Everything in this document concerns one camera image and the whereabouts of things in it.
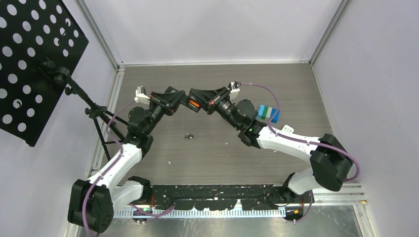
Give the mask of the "orange battery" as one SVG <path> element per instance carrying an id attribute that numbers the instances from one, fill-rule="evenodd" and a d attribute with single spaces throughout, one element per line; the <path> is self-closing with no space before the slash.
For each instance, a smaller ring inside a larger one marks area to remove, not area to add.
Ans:
<path id="1" fill-rule="evenodd" d="M 189 100 L 189 104 L 191 104 L 192 106 L 194 106 L 195 108 L 199 108 L 200 105 L 192 100 Z"/>

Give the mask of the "black remote control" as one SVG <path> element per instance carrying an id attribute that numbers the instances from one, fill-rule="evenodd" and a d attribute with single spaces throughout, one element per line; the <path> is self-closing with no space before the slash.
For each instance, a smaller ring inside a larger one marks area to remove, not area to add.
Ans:
<path id="1" fill-rule="evenodd" d="M 201 105 L 197 101 L 195 101 L 195 100 L 193 100 L 189 97 L 186 99 L 186 107 L 189 108 L 190 110 L 196 112 L 196 113 L 198 113 L 199 110 L 201 109 Z"/>

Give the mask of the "white air conditioner remote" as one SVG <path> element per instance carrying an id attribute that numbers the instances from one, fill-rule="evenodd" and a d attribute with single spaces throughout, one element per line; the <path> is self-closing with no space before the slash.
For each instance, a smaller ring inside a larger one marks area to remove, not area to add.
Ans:
<path id="1" fill-rule="evenodd" d="M 289 125 L 284 125 L 281 130 L 283 132 L 290 133 L 290 134 L 292 134 L 294 132 L 294 129 Z"/>

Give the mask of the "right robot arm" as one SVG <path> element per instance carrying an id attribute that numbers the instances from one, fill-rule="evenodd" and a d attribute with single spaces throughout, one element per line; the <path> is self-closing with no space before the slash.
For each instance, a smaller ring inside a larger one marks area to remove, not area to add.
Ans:
<path id="1" fill-rule="evenodd" d="M 290 174 L 282 185 L 282 196 L 287 202 L 296 202 L 302 194 L 317 188 L 333 192 L 341 189 L 353 161 L 333 135 L 307 137 L 270 127 L 257 120 L 258 112 L 250 100 L 244 99 L 237 104 L 231 102 L 230 95 L 237 92 L 226 87 L 191 89 L 189 96 L 208 115 L 220 114 L 239 131 L 238 137 L 245 145 L 279 151 L 310 164 L 309 169 Z"/>

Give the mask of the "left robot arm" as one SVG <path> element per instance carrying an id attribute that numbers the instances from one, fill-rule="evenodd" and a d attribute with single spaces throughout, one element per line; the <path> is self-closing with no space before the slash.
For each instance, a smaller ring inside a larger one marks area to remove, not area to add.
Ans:
<path id="1" fill-rule="evenodd" d="M 115 212 L 133 201 L 147 204 L 151 200 L 152 188 L 147 179 L 132 176 L 122 186 L 118 184 L 149 152 L 154 141 L 151 132 L 162 117 L 172 116 L 188 97 L 185 91 L 172 87 L 164 93 L 144 92 L 144 87 L 138 87 L 134 102 L 148 108 L 130 110 L 127 135 L 121 140 L 113 139 L 119 146 L 114 157 L 87 180 L 79 179 L 72 186 L 68 221 L 84 227 L 89 237 L 105 232 Z"/>

